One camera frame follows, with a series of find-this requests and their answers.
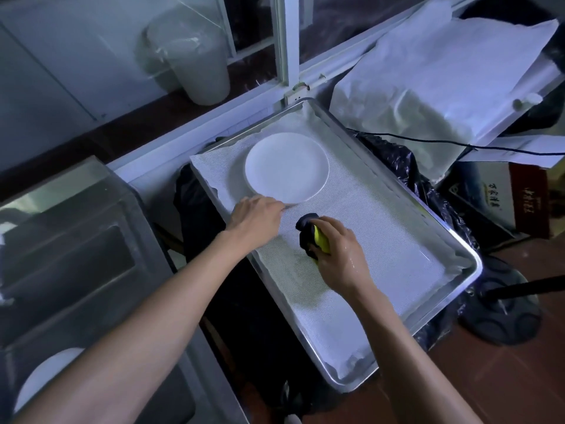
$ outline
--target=stand base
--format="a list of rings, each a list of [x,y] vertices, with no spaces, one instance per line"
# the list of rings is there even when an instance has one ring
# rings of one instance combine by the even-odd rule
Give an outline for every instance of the stand base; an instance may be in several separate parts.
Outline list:
[[[498,345],[516,345],[537,335],[541,309],[537,295],[489,302],[481,293],[488,290],[527,283],[517,270],[496,257],[483,258],[484,270],[475,283],[475,295],[460,318],[463,327],[479,338]]]

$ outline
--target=stainless steel sink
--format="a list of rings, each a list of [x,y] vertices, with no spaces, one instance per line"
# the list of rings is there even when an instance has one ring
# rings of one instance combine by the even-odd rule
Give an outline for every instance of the stainless steel sink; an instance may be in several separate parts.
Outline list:
[[[172,270],[135,195],[95,159],[0,207],[0,227],[3,423],[40,363],[91,346]],[[198,331],[137,422],[247,422],[218,370]]]

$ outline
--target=metal tray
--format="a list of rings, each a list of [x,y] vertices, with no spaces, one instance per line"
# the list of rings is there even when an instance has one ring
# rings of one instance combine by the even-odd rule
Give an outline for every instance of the metal tray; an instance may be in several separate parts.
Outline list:
[[[411,334],[418,332],[425,324],[428,323],[438,312],[440,312],[444,307],[446,307],[453,299],[455,299],[459,294],[461,294],[480,274],[483,270],[483,265],[478,254],[465,242],[461,237],[459,237],[444,221],[442,221],[438,216],[436,216],[430,209],[425,206],[425,204],[409,190],[394,174],[386,168],[386,166],[378,160],[373,154],[371,154],[362,144],[357,142],[355,138],[349,135],[348,131],[339,123],[339,121],[333,117],[325,108],[323,108],[315,99],[305,98],[300,100],[293,106],[287,107],[286,109],[275,113],[274,115],[250,126],[249,128],[233,135],[220,140],[206,149],[202,150],[201,153],[206,153],[213,151],[215,149],[230,146],[247,137],[248,135],[254,134],[262,130],[267,125],[278,121],[283,116],[287,115],[296,110],[300,110],[304,104],[308,104],[314,110],[314,113],[331,129],[331,131],[340,137],[347,146],[352,149],[357,156],[371,169],[379,179],[385,181],[389,186],[397,188],[399,193],[403,194],[410,203],[420,210],[426,219],[428,225],[430,225],[435,233],[439,235],[442,240],[444,240],[450,247],[452,247],[459,256],[468,258],[472,264],[469,268],[463,269],[462,273],[457,276],[448,284],[441,287],[437,292],[435,292],[429,299],[424,301],[420,306],[418,306],[411,314],[404,318],[403,322],[408,328]],[[208,186],[207,182],[201,177],[200,173],[194,169],[193,171],[196,177],[199,179],[204,190],[208,194],[209,198],[214,203],[218,212],[221,214],[225,221],[228,221],[230,214],[220,203],[217,194],[214,189]],[[298,337],[300,343],[303,345],[304,349],[308,353],[309,357],[312,359],[321,375],[328,382],[328,384],[333,387],[338,392],[350,392],[355,390],[360,386],[367,378],[369,378],[378,369],[378,365],[373,357],[367,357],[366,360],[359,360],[349,375],[345,378],[339,379],[336,377],[335,373],[327,366],[316,353],[315,348],[308,339],[305,332],[300,328],[300,323],[294,318],[292,309],[290,308],[288,302],[283,296],[282,292],[278,289],[273,279],[270,277],[269,272],[265,266],[261,263],[256,251],[253,251],[248,258],[253,265],[253,268],[257,271],[257,274],[263,280],[267,290],[272,295],[273,299],[279,306],[281,312],[285,316],[287,322],[290,324],[294,333]]]

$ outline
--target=plastic bin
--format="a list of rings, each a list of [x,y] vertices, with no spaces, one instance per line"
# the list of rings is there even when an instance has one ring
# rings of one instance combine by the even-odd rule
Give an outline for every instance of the plastic bin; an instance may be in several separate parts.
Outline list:
[[[147,39],[166,60],[190,99],[200,106],[218,104],[230,93],[227,51],[221,26],[188,6],[154,19]]]

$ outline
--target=hand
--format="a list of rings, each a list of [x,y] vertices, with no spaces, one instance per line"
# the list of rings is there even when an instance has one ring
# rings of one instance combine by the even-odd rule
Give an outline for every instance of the hand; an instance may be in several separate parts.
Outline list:
[[[226,231],[233,232],[245,254],[272,240],[279,233],[284,204],[256,195],[243,198],[233,209]]]
[[[311,250],[318,257],[321,277],[329,288],[346,300],[364,287],[376,288],[363,249],[353,231],[331,217],[324,216],[311,222],[320,228],[329,240],[331,254],[324,253],[314,245],[311,246]]]

